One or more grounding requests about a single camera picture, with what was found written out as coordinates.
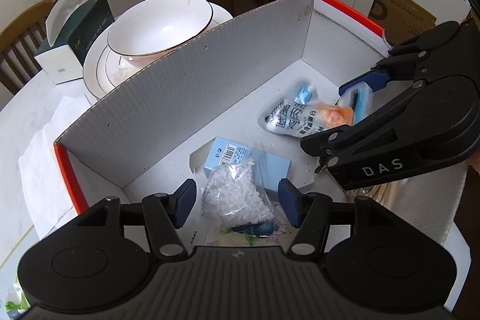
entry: tissue box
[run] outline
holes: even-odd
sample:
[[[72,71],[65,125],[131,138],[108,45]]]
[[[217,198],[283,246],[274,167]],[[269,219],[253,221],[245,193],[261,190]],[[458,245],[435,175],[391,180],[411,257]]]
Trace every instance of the tissue box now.
[[[223,164],[240,164],[244,159],[252,157],[254,160],[261,154],[255,148],[247,147],[230,140],[216,137],[207,160],[203,165],[205,175],[210,175],[215,166]],[[286,178],[289,173],[291,160],[281,158],[265,152],[265,156],[258,159],[260,162],[260,172],[262,173],[263,187],[268,190],[278,191],[280,179]],[[255,185],[260,185],[260,181],[255,179]]]
[[[54,45],[42,42],[35,59],[56,84],[80,79],[88,50],[113,21],[107,0],[88,0],[68,18]]]

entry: ribbed black surface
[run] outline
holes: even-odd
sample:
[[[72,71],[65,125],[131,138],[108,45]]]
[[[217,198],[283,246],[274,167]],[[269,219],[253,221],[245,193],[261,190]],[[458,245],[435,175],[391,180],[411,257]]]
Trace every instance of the ribbed black surface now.
[[[200,247],[184,262],[162,265],[136,297],[103,312],[51,313],[25,320],[447,320],[443,308],[408,315],[375,313],[335,292],[313,263],[287,259],[279,247]]]

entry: light blue box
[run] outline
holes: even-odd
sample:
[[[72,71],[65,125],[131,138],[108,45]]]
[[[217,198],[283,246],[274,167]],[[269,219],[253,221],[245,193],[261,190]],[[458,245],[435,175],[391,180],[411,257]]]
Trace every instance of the light blue box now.
[[[287,178],[291,160],[267,152],[262,153],[255,148],[220,137],[215,138],[212,148],[210,148],[208,157],[203,165],[203,172],[205,172],[208,178],[214,167],[222,164],[240,164],[244,159],[250,157],[260,163],[263,187],[272,191],[278,191],[280,179]],[[255,173],[255,185],[261,185],[257,173]]]

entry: white cardboard box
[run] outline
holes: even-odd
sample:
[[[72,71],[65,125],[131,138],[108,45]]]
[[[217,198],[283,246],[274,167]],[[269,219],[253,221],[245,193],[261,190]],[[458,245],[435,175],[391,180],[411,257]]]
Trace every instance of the white cardboard box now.
[[[212,29],[154,62],[97,102],[56,141],[73,205],[81,212],[107,195],[140,202],[172,193],[192,175],[189,154],[216,136],[292,160],[297,187],[313,181],[317,160],[296,138],[265,131],[257,118],[297,80],[326,103],[338,86],[387,55],[382,30],[336,0],[278,0]],[[375,105],[405,88],[390,83]],[[466,165],[409,179],[393,211],[443,243],[462,193]],[[325,175],[326,190],[338,187]],[[180,231],[188,240],[189,220]]]

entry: bag of white granules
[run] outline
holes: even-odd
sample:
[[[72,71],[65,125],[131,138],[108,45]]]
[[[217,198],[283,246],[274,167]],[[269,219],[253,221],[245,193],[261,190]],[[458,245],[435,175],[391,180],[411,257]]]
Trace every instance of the bag of white granules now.
[[[215,167],[203,190],[202,216],[224,227],[273,221],[273,207],[265,189],[255,183],[262,181],[259,164],[253,159]]]

